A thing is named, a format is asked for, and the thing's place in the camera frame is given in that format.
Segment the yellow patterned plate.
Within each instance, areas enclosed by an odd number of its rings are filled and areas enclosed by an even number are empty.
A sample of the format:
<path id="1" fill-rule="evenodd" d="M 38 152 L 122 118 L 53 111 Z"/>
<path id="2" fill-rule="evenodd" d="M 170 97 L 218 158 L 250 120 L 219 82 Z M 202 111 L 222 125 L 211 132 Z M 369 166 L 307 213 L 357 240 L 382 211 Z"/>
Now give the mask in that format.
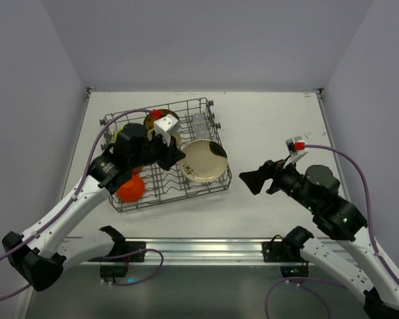
<path id="1" fill-rule="evenodd" d="M 155 109 L 144 118 L 143 125 L 146 127 L 147 131 L 150 131 L 154 128 L 154 122 L 156 120 L 167 115 L 172 115 L 174 118 L 179 120 L 178 115 L 169 109 Z"/>

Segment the grey wire dish rack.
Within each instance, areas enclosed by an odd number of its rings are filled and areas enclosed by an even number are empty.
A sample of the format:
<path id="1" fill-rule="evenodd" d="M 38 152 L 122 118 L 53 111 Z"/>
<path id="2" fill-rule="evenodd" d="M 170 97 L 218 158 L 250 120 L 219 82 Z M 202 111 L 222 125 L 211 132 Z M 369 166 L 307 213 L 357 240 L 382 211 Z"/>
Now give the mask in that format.
<path id="1" fill-rule="evenodd" d="M 212 107 L 213 100 L 203 97 L 152 106 L 150 109 L 169 109 L 178 115 L 181 124 L 178 133 L 182 138 L 180 146 L 184 148 L 188 143 L 196 139 L 195 124 L 192 123 L 192 115 L 195 113 L 202 113 L 205 116 L 204 124 L 207 126 L 209 140 L 221 144 L 219 136 L 221 125 L 215 120 Z M 108 124 L 109 127 L 103 133 L 104 143 L 101 144 L 101 149 L 104 150 L 108 144 L 113 142 L 115 131 L 129 123 L 143 124 L 145 117 L 146 115 L 143 113 L 120 116 L 119 112 L 115 112 L 105 115 L 99 120 L 99 123 L 101 126 Z M 116 194 L 109 199 L 109 203 L 117 212 L 123 213 L 225 191 L 229 189 L 231 184 L 232 173 L 230 167 L 227 166 L 225 173 L 219 179 L 209 183 L 200 183 L 186 178 L 181 173 L 178 164 L 169 171 L 165 171 L 158 165 L 153 164 L 143 168 L 140 172 L 140 177 L 145 184 L 145 192 L 138 201 L 125 203 Z"/>

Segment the cream plate black brushstroke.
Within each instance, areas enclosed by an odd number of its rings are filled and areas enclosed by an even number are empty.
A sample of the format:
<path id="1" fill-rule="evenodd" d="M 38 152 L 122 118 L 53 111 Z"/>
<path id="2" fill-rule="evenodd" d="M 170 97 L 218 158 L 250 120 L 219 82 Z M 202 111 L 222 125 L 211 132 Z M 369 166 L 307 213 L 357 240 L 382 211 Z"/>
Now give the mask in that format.
<path id="1" fill-rule="evenodd" d="M 191 181 L 209 183 L 219 179 L 227 169 L 226 151 L 217 142 L 208 139 L 194 140 L 182 151 L 186 156 L 178 162 L 178 167 Z"/>

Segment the orange bowl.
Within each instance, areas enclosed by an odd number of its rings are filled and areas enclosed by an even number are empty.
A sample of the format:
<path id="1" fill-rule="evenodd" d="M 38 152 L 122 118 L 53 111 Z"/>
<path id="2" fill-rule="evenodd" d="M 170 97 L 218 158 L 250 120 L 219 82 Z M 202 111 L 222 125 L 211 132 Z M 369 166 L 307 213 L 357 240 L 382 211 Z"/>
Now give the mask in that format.
<path id="1" fill-rule="evenodd" d="M 139 200 L 145 192 L 145 184 L 141 177 L 133 175 L 132 179 L 122 185 L 117 191 L 117 197 L 126 203 Z"/>
<path id="2" fill-rule="evenodd" d="M 133 170 L 132 170 L 132 173 L 133 173 L 134 175 L 138 175 L 141 171 L 142 171 L 142 168 L 139 167 L 139 168 L 133 169 Z"/>

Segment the cream plate red marks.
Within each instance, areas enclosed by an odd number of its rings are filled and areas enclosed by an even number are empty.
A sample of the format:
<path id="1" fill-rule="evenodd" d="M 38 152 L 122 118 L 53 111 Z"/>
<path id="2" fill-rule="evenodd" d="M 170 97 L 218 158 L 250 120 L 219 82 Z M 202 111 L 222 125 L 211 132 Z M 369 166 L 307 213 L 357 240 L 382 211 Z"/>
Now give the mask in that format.
<path id="1" fill-rule="evenodd" d="M 154 129 L 151 129 L 151 130 L 149 130 L 148 133 L 147 133 L 147 138 L 148 138 L 149 140 L 152 140 L 152 138 L 153 138 L 155 135 L 156 135 L 156 134 L 155 134 L 155 130 L 154 130 Z M 180 146 L 180 144 L 181 144 L 181 142 L 182 142 L 182 138 L 181 138 L 180 134 L 179 134 L 178 132 L 174 132 L 174 133 L 172 134 L 172 136 L 175 137 L 175 139 L 176 139 L 176 145 L 177 145 L 177 146 Z"/>

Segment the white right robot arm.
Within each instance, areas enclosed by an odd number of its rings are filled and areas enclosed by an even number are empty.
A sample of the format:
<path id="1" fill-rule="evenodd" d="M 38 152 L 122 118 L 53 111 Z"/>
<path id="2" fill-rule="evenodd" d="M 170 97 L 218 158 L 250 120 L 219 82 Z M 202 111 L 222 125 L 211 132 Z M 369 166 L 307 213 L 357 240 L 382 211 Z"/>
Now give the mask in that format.
<path id="1" fill-rule="evenodd" d="M 328 167 L 312 165 L 301 174 L 292 163 L 269 160 L 239 177 L 254 195 L 270 179 L 267 194 L 282 191 L 307 209 L 317 228 L 337 242 L 356 264 L 332 253 L 302 226 L 283 237 L 278 252 L 325 270 L 363 303 L 369 318 L 399 318 L 399 283 L 379 261 L 369 238 L 367 220 L 354 204 L 338 194 L 340 181 Z"/>

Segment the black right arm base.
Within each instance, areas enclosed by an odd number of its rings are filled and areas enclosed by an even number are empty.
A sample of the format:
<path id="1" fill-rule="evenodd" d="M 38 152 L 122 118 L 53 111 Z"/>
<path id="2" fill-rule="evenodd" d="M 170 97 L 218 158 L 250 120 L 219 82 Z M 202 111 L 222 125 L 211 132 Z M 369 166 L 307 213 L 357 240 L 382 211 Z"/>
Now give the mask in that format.
<path id="1" fill-rule="evenodd" d="M 284 237 L 275 235 L 268 241 L 261 243 L 261 253 L 265 263 L 287 263 L 288 266 L 280 266 L 283 278 L 308 277 L 309 261 L 300 254 L 313 234 L 304 227 L 297 226 Z"/>

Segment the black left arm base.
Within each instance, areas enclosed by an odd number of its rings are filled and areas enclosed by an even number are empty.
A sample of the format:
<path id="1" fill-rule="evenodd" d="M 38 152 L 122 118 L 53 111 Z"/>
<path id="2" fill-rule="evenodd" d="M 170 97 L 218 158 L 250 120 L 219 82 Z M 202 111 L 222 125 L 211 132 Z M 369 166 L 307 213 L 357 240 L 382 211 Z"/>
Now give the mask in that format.
<path id="1" fill-rule="evenodd" d="M 133 253 L 140 249 L 146 248 L 145 241 L 127 241 L 126 237 L 111 226 L 104 226 L 100 231 L 106 233 L 113 241 L 111 251 L 106 257 L 115 257 Z M 104 257 L 96 257 L 92 261 L 116 263 L 115 265 L 102 265 L 99 267 L 100 278 L 112 283 L 117 283 L 117 279 L 124 278 L 128 274 L 130 262 L 142 263 L 144 262 L 145 252 L 137 253 L 129 257 L 121 257 L 118 259 L 107 260 Z"/>

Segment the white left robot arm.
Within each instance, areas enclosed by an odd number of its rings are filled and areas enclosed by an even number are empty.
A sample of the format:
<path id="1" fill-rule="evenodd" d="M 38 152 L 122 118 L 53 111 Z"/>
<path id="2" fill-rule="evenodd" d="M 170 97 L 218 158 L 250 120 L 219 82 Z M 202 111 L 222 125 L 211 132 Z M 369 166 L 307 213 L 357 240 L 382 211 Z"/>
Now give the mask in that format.
<path id="1" fill-rule="evenodd" d="M 148 138 L 141 124 L 127 124 L 102 154 L 90 157 L 73 191 L 64 197 L 36 225 L 18 234 L 7 233 L 2 245 L 11 266 L 36 291 L 54 284 L 64 271 L 68 257 L 58 252 L 67 235 L 99 204 L 132 179 L 133 171 L 158 164 L 169 170 L 185 153 L 178 149 L 174 134 L 180 123 L 169 118 L 154 123 Z"/>

